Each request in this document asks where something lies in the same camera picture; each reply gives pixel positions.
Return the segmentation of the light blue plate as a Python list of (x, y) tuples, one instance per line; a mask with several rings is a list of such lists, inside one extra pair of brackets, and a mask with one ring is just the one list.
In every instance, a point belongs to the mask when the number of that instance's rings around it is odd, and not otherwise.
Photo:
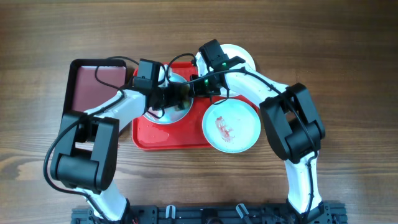
[[(187, 80), (181, 75), (174, 73), (172, 70), (165, 75), (163, 71), (160, 73), (158, 87), (167, 87), (171, 84), (185, 83)], [(193, 97), (190, 96), (190, 107), (185, 110), (179, 110), (176, 106), (160, 110), (152, 110), (151, 108), (144, 114), (144, 117), (155, 124), (172, 124), (184, 118), (193, 106)]]
[(202, 130), (208, 143), (215, 149), (235, 154), (255, 145), (261, 133), (261, 122), (252, 106), (241, 100), (230, 99), (211, 105), (205, 111)]

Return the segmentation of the white plate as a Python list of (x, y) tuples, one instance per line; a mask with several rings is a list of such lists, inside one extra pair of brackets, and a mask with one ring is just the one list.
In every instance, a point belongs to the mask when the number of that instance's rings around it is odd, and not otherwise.
[[(238, 45), (233, 45), (233, 44), (220, 44), (221, 48), (223, 50), (224, 53), (226, 53), (228, 55), (229, 58), (233, 58), (235, 56), (241, 57), (243, 58), (246, 62), (248, 63), (248, 65), (255, 69), (255, 63), (254, 63), (254, 59), (251, 57), (251, 55), (242, 47), (238, 46)], [(196, 66), (197, 66), (197, 70), (198, 70), (198, 74), (200, 77), (202, 77), (202, 79), (204, 78), (208, 78), (212, 75), (220, 75), (221, 81), (222, 83), (222, 87), (221, 87), (221, 97), (235, 97), (238, 96), (239, 94), (236, 93), (235, 91), (231, 90), (227, 84), (226, 84), (226, 72), (227, 70), (223, 70), (223, 71), (219, 71), (219, 72), (215, 72), (213, 71), (213, 69), (211, 68), (210, 71), (208, 71), (207, 68), (205, 68), (205, 63), (204, 60), (201, 56), (201, 54), (198, 53), (195, 56), (196, 59)]]

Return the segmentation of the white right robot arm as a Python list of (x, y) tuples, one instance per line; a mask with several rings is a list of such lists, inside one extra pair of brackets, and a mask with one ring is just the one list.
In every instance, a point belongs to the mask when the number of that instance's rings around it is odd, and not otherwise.
[(308, 89), (277, 83), (247, 65), (190, 77), (191, 86), (209, 87), (212, 81), (259, 108), (268, 143), (285, 163), (287, 201), (302, 218), (311, 216), (322, 202), (316, 166), (325, 128)]

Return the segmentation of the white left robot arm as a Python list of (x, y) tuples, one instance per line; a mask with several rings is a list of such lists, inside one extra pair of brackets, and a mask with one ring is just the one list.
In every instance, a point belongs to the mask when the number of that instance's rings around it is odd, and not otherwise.
[(149, 108), (185, 105), (189, 91), (183, 84), (122, 87), (96, 108), (65, 113), (44, 159), (45, 180), (59, 192), (84, 197), (101, 223), (134, 223), (129, 200), (113, 180), (119, 133)]

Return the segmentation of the red plastic tray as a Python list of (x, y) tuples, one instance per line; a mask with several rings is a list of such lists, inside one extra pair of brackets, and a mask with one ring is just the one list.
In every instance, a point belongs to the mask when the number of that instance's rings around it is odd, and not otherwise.
[[(255, 104), (243, 96), (231, 97), (241, 100), (257, 111)], [(190, 149), (196, 147), (212, 147), (206, 140), (202, 130), (202, 119), (205, 111), (211, 105), (224, 103), (222, 97), (195, 98), (188, 114), (181, 120), (172, 124), (155, 124), (144, 116), (132, 122), (132, 140), (135, 145), (145, 151)]]

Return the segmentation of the black water tray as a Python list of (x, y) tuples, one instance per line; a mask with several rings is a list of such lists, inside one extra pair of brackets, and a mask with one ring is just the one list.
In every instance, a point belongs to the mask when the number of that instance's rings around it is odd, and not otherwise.
[(120, 59), (75, 59), (71, 62), (63, 114), (98, 111), (120, 98), (117, 88), (127, 80), (126, 62)]

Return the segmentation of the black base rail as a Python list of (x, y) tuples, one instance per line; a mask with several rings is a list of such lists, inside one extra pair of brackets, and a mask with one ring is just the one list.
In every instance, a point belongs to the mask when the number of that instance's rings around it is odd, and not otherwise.
[[(235, 206), (215, 207), (167, 207), (131, 206), (131, 221), (117, 223), (304, 223), (303, 217), (288, 203), (266, 203), (249, 206), (240, 203)], [(70, 223), (106, 223), (96, 217), (91, 208), (72, 210)], [(345, 204), (321, 202), (308, 216), (308, 223), (348, 223)]]

